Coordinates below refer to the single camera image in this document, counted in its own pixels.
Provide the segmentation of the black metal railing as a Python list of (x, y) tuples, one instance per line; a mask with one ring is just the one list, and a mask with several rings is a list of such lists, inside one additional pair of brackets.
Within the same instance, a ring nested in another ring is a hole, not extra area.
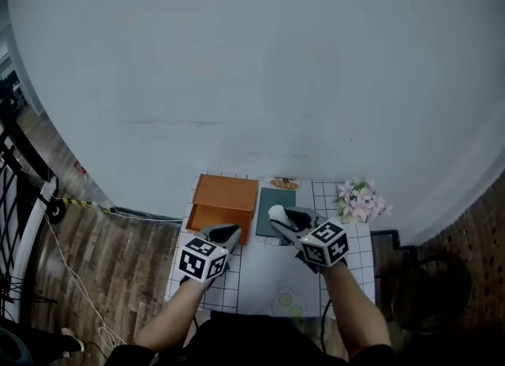
[[(13, 117), (10, 103), (0, 102), (0, 316), (12, 316), (5, 310), (11, 289), (11, 272), (14, 259), (21, 242), (36, 195), (45, 182), (55, 177), (58, 191), (59, 180), (30, 143), (17, 120)], [(52, 300), (35, 293), (35, 277), (32, 271), (32, 257), (36, 250), (39, 234), (47, 222), (47, 215), (41, 223), (36, 242), (32, 249), (26, 276), (30, 286), (23, 290), (21, 321), (30, 319), (33, 302)]]

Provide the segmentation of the white power strip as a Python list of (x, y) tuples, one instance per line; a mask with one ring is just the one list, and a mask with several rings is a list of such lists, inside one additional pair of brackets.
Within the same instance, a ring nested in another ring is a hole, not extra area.
[(72, 353), (83, 353), (85, 351), (85, 344), (71, 329), (63, 327), (61, 333), (65, 338), (65, 350), (62, 352), (64, 358), (69, 358)]

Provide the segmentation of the white checked tablecloth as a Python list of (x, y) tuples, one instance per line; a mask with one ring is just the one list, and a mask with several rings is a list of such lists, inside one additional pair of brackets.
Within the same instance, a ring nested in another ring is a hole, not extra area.
[[(176, 293), (183, 277), (178, 270), (178, 249), (191, 240), (187, 227), (193, 209), (193, 196), (201, 173), (193, 178), (191, 196), (186, 207), (181, 231), (177, 239), (174, 259), (166, 285), (165, 301)], [(314, 273), (295, 256), (297, 250), (277, 237), (256, 234), (261, 193), (264, 189), (276, 188), (273, 177), (220, 173), (220, 176), (256, 179), (259, 192), (256, 210), (252, 217), (247, 245), (240, 245), (230, 254), (230, 269), (213, 282), (204, 295), (200, 308), (246, 315), (269, 315), (277, 317), (319, 317), (329, 301), (324, 278)], [(326, 218), (339, 214), (334, 200), (340, 192), (342, 181), (314, 181), (293, 179), (298, 185), (295, 205), (315, 209)], [(376, 283), (371, 233), (366, 222), (346, 224), (349, 251), (346, 263), (351, 274), (365, 295), (376, 303)]]

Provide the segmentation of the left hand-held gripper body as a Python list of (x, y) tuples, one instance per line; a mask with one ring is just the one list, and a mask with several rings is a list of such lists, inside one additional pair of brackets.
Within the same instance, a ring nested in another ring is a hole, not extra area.
[(231, 237), (212, 240), (204, 235), (183, 235), (178, 241), (178, 270), (188, 278), (211, 284), (230, 269)]

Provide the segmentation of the pink flowers in pot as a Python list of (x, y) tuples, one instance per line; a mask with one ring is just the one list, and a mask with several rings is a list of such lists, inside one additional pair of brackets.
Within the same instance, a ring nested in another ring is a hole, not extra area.
[(338, 184), (334, 203), (345, 222), (368, 223), (380, 216), (390, 215), (392, 210), (382, 196), (376, 195), (373, 179), (346, 180)]

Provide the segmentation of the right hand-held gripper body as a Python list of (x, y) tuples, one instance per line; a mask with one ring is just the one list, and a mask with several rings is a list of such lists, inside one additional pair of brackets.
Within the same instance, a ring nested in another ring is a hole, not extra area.
[(295, 257), (315, 273), (331, 268), (349, 251), (346, 227), (337, 218), (329, 218), (301, 237), (295, 247)]

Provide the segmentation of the person's right forearm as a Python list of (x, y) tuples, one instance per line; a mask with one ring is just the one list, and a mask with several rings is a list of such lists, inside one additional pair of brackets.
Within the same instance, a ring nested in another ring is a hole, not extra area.
[(361, 290), (343, 262), (322, 271), (343, 344), (350, 359), (368, 347), (391, 348), (381, 311)]

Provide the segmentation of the white post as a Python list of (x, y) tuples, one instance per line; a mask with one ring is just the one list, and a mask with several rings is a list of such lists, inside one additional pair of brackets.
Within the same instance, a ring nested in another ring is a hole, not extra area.
[(21, 304), (23, 301), (23, 290), (30, 286), (26, 272), (31, 258), (32, 249), (36, 242), (41, 223), (44, 220), (49, 201), (51, 200), (56, 188), (56, 178), (53, 177), (50, 182), (45, 182), (40, 189), (40, 194), (36, 195), (36, 200), (28, 216), (26, 225), (23, 229), (23, 235), (19, 248), (17, 249), (14, 267), (11, 272), (11, 289), (9, 299), (6, 301), (5, 310), (12, 316), (15, 323), (21, 321)]

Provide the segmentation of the small black wheel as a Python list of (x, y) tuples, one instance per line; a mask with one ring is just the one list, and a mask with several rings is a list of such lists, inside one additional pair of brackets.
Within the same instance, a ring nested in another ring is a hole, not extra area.
[(47, 206), (45, 214), (51, 224), (60, 223), (66, 213), (66, 205), (63, 200), (52, 200)]

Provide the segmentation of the orange drawer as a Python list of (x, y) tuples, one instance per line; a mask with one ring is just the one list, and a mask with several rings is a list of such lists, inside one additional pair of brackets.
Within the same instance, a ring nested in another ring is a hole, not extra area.
[(241, 228), (240, 244), (247, 245), (254, 209), (255, 207), (242, 209), (194, 204), (185, 228), (190, 233), (197, 233), (206, 226), (236, 224)]

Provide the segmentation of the grey-green flat tray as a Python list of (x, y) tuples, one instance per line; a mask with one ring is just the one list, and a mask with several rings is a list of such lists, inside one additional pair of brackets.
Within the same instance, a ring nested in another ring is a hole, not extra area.
[(282, 234), (271, 227), (268, 211), (277, 204), (284, 207), (293, 207), (296, 204), (294, 191), (262, 188), (256, 222), (256, 235), (258, 237), (281, 238)]

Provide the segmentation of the person's left forearm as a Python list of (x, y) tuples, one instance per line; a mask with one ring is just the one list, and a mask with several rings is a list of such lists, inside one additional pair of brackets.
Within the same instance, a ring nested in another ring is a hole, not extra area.
[(208, 285), (194, 279), (182, 283), (163, 310), (134, 339), (138, 346), (156, 353), (182, 348)]

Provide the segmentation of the person's black clothing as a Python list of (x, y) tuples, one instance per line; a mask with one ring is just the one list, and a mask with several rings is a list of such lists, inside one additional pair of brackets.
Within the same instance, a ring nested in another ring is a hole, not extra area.
[(385, 345), (343, 360), (325, 354), (285, 319), (224, 313), (202, 323), (176, 353), (120, 345), (105, 366), (399, 366), (399, 362)]

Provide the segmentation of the black padded case lid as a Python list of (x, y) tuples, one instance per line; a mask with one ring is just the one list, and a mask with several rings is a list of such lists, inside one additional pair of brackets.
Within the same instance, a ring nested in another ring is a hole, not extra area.
[(0, 366), (33, 366), (27, 346), (16, 335), (1, 327)]

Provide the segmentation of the clear plastic water bottle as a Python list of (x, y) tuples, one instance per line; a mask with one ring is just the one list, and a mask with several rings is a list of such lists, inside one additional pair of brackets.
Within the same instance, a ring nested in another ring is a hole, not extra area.
[(86, 171), (86, 169), (80, 164), (79, 161), (74, 163), (74, 167), (77, 172), (80, 174), (80, 178), (82, 179), (82, 186), (85, 191), (86, 200), (92, 202), (96, 206), (100, 206), (106, 209), (112, 209), (114, 207), (114, 203), (107, 196), (107, 194), (96, 184), (96, 182), (92, 179), (90, 174)]

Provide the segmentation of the glass door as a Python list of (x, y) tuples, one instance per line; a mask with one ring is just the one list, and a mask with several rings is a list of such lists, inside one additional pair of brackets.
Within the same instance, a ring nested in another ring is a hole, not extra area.
[(0, 82), (4, 81), (8, 93), (21, 97), (38, 116), (45, 113), (43, 104), (28, 76), (11, 24), (0, 30)]

